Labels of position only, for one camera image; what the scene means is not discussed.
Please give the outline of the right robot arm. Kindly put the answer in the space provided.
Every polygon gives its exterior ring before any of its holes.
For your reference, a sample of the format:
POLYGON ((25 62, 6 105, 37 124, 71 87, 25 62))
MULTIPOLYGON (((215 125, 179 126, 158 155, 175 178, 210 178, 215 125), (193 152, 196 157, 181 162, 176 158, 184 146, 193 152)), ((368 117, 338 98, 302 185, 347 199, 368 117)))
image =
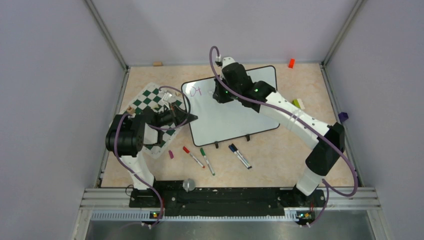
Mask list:
POLYGON ((304 173, 293 192, 294 202, 307 206, 314 198, 313 191, 345 150, 344 127, 339 123, 329 125, 308 115, 265 81, 254 82, 245 67, 231 57, 217 61, 216 65, 221 68, 221 76, 214 79, 213 98, 218 103, 238 101, 245 108, 277 121, 311 149, 304 173))

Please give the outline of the whiteboard with black frame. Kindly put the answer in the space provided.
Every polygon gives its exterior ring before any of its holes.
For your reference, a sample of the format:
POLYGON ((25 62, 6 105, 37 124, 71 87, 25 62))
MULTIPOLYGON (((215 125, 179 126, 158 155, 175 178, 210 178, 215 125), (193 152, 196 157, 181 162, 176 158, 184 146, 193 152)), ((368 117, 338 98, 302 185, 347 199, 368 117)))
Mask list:
POLYGON ((195 146, 245 137, 280 126, 276 120, 244 107, 237 100, 218 103, 213 99, 214 78, 184 82, 180 87, 189 99, 191 114, 197 116, 189 123, 195 146))

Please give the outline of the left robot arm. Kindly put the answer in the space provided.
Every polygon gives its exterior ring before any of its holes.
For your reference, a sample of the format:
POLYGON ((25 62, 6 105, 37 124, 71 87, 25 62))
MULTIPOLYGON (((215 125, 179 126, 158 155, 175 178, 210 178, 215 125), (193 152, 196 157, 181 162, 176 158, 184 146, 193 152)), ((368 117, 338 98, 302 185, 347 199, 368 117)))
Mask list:
POLYGON ((144 190, 141 200, 149 207, 160 202, 160 193, 153 187, 155 177, 143 156, 144 147, 160 147, 164 133, 172 127, 182 127, 199 117, 179 107, 175 102, 162 111, 151 108, 140 114, 117 114, 105 137, 105 146, 118 162, 129 172, 136 190, 144 190))

